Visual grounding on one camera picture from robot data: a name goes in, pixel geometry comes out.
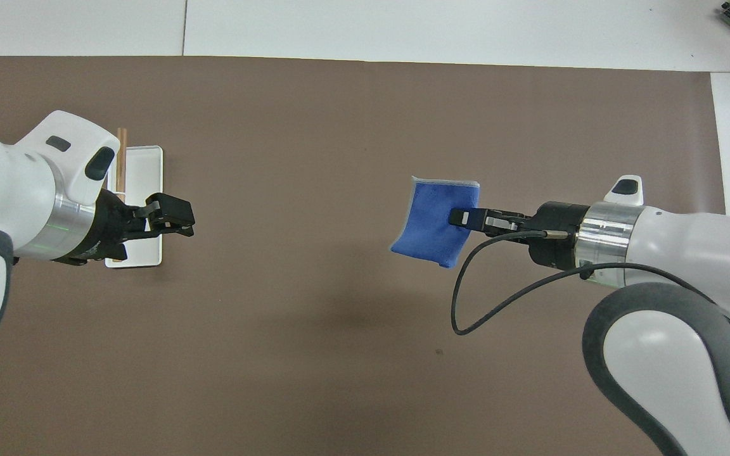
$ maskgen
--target white tray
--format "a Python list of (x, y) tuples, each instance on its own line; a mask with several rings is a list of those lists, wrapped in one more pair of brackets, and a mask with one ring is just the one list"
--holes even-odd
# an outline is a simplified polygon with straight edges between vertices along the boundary
[[(106, 189), (115, 191), (117, 161), (109, 168)], [(162, 148), (138, 146), (125, 148), (125, 203), (145, 206), (145, 199), (162, 191)], [(124, 262), (106, 259), (107, 268), (142, 268), (162, 263), (162, 236), (135, 239), (124, 243), (128, 259)]]

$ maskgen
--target cable connector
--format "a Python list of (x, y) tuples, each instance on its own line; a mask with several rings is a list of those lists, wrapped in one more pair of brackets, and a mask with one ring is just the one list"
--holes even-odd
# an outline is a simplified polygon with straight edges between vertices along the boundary
[(568, 239), (570, 233), (568, 231), (543, 230), (545, 239)]

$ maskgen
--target black cable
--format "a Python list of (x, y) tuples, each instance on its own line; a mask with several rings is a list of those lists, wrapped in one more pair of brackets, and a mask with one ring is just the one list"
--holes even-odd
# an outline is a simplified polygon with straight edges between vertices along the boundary
[(545, 237), (545, 231), (518, 231), (516, 233), (507, 233), (507, 234), (501, 234), (500, 236), (492, 237), (492, 239), (487, 240), (486, 242), (480, 243), (476, 248), (472, 249), (472, 251), (469, 253), (468, 256), (466, 256), (466, 260), (464, 260), (463, 266), (461, 266), (461, 271), (458, 272), (458, 279), (455, 280), (455, 288), (452, 290), (452, 308), (450, 309), (450, 320), (452, 320), (452, 329), (455, 331), (455, 334), (458, 334), (459, 336), (463, 336), (465, 334), (469, 334), (472, 331), (475, 330), (478, 326), (481, 326), (481, 324), (486, 323), (486, 320), (489, 320), (490, 318), (494, 317), (495, 314), (503, 310), (503, 307), (496, 307), (495, 309), (492, 309), (488, 314), (484, 315), (483, 318), (476, 321), (472, 326), (470, 326), (469, 329), (466, 330), (466, 332), (461, 332), (460, 329), (458, 329), (458, 323), (455, 321), (455, 307), (458, 304), (458, 291), (461, 289), (461, 280), (463, 280), (464, 272), (466, 272), (466, 267), (469, 266), (469, 263), (472, 262), (472, 259), (475, 257), (475, 255), (478, 254), (479, 251), (483, 250), (484, 248), (487, 248), (488, 246), (498, 243), (501, 241), (510, 241), (513, 239), (525, 239), (525, 238), (544, 238)]
[(461, 289), (461, 281), (464, 277), (464, 272), (466, 272), (466, 267), (469, 266), (469, 263), (472, 261), (472, 259), (475, 257), (475, 254), (477, 254), (479, 251), (486, 248), (486, 246), (490, 246), (493, 243), (498, 243), (504, 240), (510, 240), (510, 239), (522, 239), (522, 238), (544, 238), (546, 236), (544, 231), (522, 231), (520, 233), (510, 233), (510, 234), (502, 234), (502, 236), (493, 237), (489, 241), (486, 241), (484, 243), (479, 244), (476, 246), (474, 250), (472, 250), (469, 254), (469, 256), (466, 257), (466, 260), (464, 260), (463, 266), (461, 266), (461, 271), (458, 274), (458, 279), (455, 280), (455, 287), (452, 289), (452, 307), (450, 308), (449, 312), (449, 318), (450, 322), (452, 323), (452, 330), (455, 331), (455, 334), (459, 336), (464, 336), (472, 331), (475, 331), (475, 329), (478, 329), (482, 324), (486, 323), (490, 318), (494, 317), (498, 312), (506, 308), (510, 303), (515, 302), (516, 300), (519, 300), (524, 295), (527, 295), (531, 291), (535, 291), (535, 289), (540, 288), (540, 286), (548, 285), (551, 282), (556, 282), (557, 280), (560, 280), (560, 278), (570, 277), (576, 274), (587, 274), (588, 272), (597, 271), (598, 269), (639, 269), (641, 271), (646, 272), (652, 272), (652, 274), (660, 275), (661, 277), (667, 278), (668, 280), (677, 283), (678, 285), (682, 286), (682, 288), (689, 289), (690, 291), (693, 291), (697, 293), (698, 295), (701, 295), (701, 297), (704, 297), (705, 300), (709, 301), (710, 303), (715, 303), (712, 301), (711, 298), (707, 297), (705, 294), (703, 294), (702, 291), (699, 291), (699, 289), (695, 288), (694, 286), (690, 285), (690, 283), (686, 282), (685, 280), (681, 279), (680, 277), (677, 277), (674, 274), (670, 274), (670, 272), (666, 272), (663, 269), (658, 269), (653, 266), (648, 265), (640, 265), (640, 263), (598, 263), (597, 265), (586, 265), (586, 266), (580, 266), (575, 269), (569, 269), (568, 271), (562, 271), (557, 272), (557, 274), (553, 274), (549, 277), (542, 278), (538, 280), (537, 282), (534, 282), (527, 286), (526, 288), (520, 289), (515, 294), (511, 295), (510, 297), (505, 298), (505, 300), (497, 304), (495, 308), (487, 312), (486, 315), (475, 321), (475, 323), (472, 323), (471, 326), (469, 326), (466, 329), (459, 329), (458, 328), (458, 321), (455, 317), (455, 311), (458, 306), (458, 292)]

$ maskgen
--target blue towel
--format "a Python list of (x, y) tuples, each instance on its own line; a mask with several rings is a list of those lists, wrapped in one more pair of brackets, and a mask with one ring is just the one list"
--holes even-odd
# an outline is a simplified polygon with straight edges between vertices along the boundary
[(449, 224), (453, 208), (478, 207), (480, 184), (473, 181), (413, 178), (415, 190), (405, 230), (390, 250), (452, 268), (470, 231)]

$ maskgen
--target wooden chopstick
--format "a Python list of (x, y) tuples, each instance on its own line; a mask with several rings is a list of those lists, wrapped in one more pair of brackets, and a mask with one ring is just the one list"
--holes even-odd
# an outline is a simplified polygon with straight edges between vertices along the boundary
[(120, 141), (120, 148), (117, 152), (117, 181), (114, 182), (114, 193), (125, 203), (125, 143), (128, 141), (128, 130), (118, 128), (117, 139)]

